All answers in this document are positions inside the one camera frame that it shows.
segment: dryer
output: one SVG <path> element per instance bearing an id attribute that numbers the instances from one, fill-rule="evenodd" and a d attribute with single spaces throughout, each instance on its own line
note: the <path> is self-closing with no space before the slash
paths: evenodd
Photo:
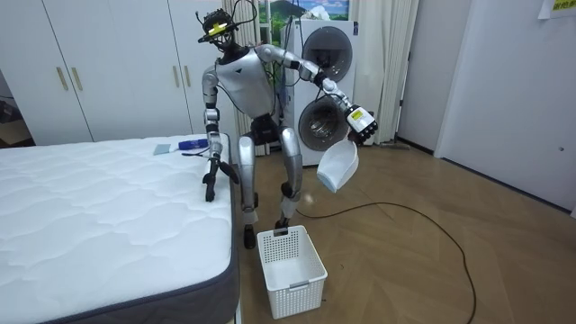
<path id="1" fill-rule="evenodd" d="M 356 56 L 354 47 L 358 34 L 356 22 L 350 21 L 295 21 L 285 26 L 290 28 L 287 49 L 319 65 L 338 87 L 354 100 Z M 317 99 L 319 89 L 312 83 L 298 81 L 298 72 L 285 71 L 286 96 L 283 110 L 283 125 L 292 127 L 300 141 L 302 162 L 305 166 L 316 166 L 324 152 L 341 141 L 349 131 L 346 119 L 328 97 Z"/>

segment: white plastic container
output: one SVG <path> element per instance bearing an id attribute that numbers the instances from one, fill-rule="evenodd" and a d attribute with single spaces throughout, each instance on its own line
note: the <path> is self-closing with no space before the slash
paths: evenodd
<path id="1" fill-rule="evenodd" d="M 358 169 L 358 148 L 348 139 L 332 145 L 320 161 L 316 175 L 332 192 L 336 193 Z"/>
<path id="2" fill-rule="evenodd" d="M 303 226 L 258 233 L 258 251 L 275 320 L 320 307 L 328 273 Z"/>

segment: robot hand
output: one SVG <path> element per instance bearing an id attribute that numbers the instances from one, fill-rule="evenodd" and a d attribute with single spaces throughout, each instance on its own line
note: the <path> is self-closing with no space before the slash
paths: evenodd
<path id="1" fill-rule="evenodd" d="M 346 121 L 350 126 L 348 139 L 361 145 L 378 130 L 378 123 L 374 117 L 359 105 L 353 105 L 346 111 Z"/>
<path id="2" fill-rule="evenodd" d="M 210 171 L 204 175 L 202 183 L 206 184 L 206 202 L 212 202 L 216 195 L 214 192 L 214 184 L 216 184 L 216 173 L 218 173 L 218 169 L 222 170 L 224 175 L 232 179 L 234 184 L 239 184 L 240 180 L 234 168 L 220 160 L 220 155 L 214 154 L 214 157 L 210 157 L 208 161 L 210 162 Z"/>

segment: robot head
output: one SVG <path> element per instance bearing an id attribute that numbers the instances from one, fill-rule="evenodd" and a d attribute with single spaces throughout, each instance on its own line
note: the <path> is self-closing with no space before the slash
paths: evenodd
<path id="1" fill-rule="evenodd" d="M 199 43 L 207 41 L 222 51 L 238 46 L 234 38 L 234 31 L 238 29 L 238 24 L 234 23 L 232 17 L 222 9 L 208 13 L 204 17 L 202 29 L 205 34 L 198 40 Z"/>

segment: white scoop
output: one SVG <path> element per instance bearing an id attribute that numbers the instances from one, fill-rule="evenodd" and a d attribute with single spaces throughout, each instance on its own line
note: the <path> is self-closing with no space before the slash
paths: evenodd
<path id="1" fill-rule="evenodd" d="M 332 193 L 336 193 L 357 169 L 358 148 L 354 142 L 344 139 L 324 153 L 316 174 Z"/>

